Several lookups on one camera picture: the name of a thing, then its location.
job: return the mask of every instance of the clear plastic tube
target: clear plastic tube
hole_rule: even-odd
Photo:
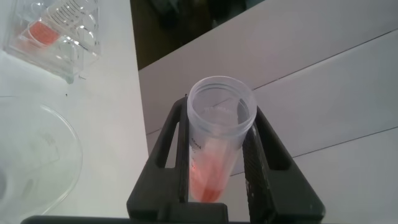
[[[252,90],[230,77],[196,83],[188,97],[190,192],[215,202],[228,182],[248,129],[256,117]]]

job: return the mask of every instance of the plastic container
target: plastic container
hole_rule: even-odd
[[[73,83],[101,55],[98,5],[97,0],[15,0],[4,50]]]
[[[27,99],[0,97],[0,223],[50,210],[80,169],[80,142],[63,117]]]
[[[53,44],[65,30],[74,27],[98,7],[94,0],[61,0],[51,4],[39,20],[29,24],[27,36],[42,47]]]
[[[221,196],[248,129],[256,117],[252,90],[230,77],[209,77],[188,96],[190,192],[195,200]]]

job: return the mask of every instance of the white surface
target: white surface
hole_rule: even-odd
[[[52,215],[126,217],[126,201],[148,158],[130,4],[100,1],[103,56],[87,80],[65,81],[0,53],[0,95],[30,96],[63,115],[83,147],[80,179]],[[2,7],[0,34],[8,7]]]
[[[398,31],[254,90],[292,156],[398,126]]]
[[[326,207],[322,223],[398,223],[398,128],[311,152],[294,161]],[[248,221],[244,174],[221,197],[230,221]]]
[[[396,28],[396,0],[266,0],[139,72],[146,132],[202,78],[257,88]]]

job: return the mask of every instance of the clear plastic box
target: clear plastic box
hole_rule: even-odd
[[[90,10],[78,11],[83,4],[90,4]],[[66,19],[58,22],[54,13]],[[98,13],[97,0],[17,0],[4,50],[73,83],[101,55]]]

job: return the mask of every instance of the red sample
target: red sample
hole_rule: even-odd
[[[189,169],[192,197],[200,202],[217,201],[226,185],[225,176],[228,176],[222,172],[221,166],[211,161],[207,162],[207,166],[202,164],[201,169],[192,164]]]
[[[49,28],[40,21],[31,25],[29,32],[35,40],[44,45],[52,45],[60,37],[55,30]]]

